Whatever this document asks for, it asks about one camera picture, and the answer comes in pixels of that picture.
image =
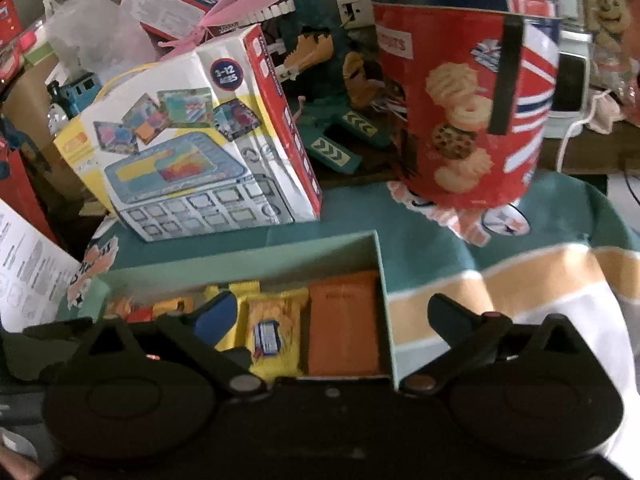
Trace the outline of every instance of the chevron pattern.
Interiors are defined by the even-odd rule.
[[[314,140],[314,142],[311,144],[311,147],[316,150],[316,152],[325,156],[338,166],[344,166],[351,160],[351,157],[349,155],[321,137]]]
[[[369,123],[363,116],[356,112],[347,112],[342,118],[347,121],[351,126],[359,129],[367,137],[373,137],[377,132],[377,128]]]

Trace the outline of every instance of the cookie tin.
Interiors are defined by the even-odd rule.
[[[425,200],[522,196],[558,70],[555,0],[372,0],[399,176]]]

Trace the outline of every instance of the product box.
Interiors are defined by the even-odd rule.
[[[156,64],[56,138],[144,240],[311,221],[321,191],[259,25]]]
[[[8,45],[22,32],[14,0],[0,0],[0,47]]]
[[[218,0],[121,0],[120,5],[149,32],[181,40]]]

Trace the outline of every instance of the instruction sheet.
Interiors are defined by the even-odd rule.
[[[55,320],[80,263],[0,200],[0,316],[9,332]]]

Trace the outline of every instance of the open box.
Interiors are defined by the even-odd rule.
[[[60,308],[58,320],[89,316],[94,320],[104,314],[113,296],[164,299],[202,291],[211,284],[260,281],[263,292],[279,292],[307,286],[334,276],[361,270],[377,270],[383,280],[378,236],[361,232],[304,242],[268,246],[253,250],[214,254],[170,263],[112,270],[92,281],[82,307],[77,311]],[[378,352],[382,374],[399,378],[390,352],[390,324],[385,287],[378,282],[376,302]],[[306,369],[309,306],[302,311],[301,366]]]

